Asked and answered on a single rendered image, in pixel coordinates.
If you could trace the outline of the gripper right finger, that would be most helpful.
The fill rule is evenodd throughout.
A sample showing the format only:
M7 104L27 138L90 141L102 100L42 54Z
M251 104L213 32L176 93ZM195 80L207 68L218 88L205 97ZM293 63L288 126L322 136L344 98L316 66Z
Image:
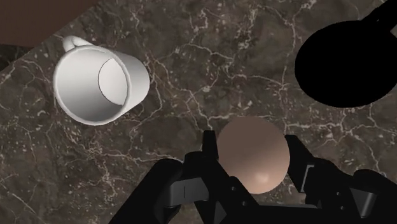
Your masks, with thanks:
M370 169L349 175L318 158L295 135L286 135L288 175L305 203L315 207L307 221L324 224L397 224L397 184Z

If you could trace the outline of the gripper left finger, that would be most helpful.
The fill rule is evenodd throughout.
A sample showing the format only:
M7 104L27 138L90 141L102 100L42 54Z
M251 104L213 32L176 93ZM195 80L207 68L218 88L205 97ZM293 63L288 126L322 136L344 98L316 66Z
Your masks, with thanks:
M204 224L254 224L258 203L218 162L216 134L183 162L157 161L109 224L169 224L184 204L195 204Z

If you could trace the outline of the brown egg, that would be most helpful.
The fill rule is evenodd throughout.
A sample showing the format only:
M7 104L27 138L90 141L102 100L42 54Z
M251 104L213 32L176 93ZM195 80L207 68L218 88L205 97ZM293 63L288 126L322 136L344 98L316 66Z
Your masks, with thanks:
M217 138L219 163L251 194L266 193L285 178L290 154L284 134L256 116L237 117Z

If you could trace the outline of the black round pan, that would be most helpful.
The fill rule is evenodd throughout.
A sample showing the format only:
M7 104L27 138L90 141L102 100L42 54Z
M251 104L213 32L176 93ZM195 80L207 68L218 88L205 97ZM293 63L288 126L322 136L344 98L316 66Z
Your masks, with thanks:
M317 102L366 106L397 85L397 0L386 0L362 20L337 22L312 34L299 49L295 78Z

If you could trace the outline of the white mug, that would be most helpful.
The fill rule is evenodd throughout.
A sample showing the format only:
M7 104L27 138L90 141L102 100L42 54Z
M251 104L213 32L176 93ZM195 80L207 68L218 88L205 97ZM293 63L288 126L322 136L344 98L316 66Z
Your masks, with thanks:
M67 36L53 74L58 104L74 120L105 125L141 103L150 89L144 64L131 55Z

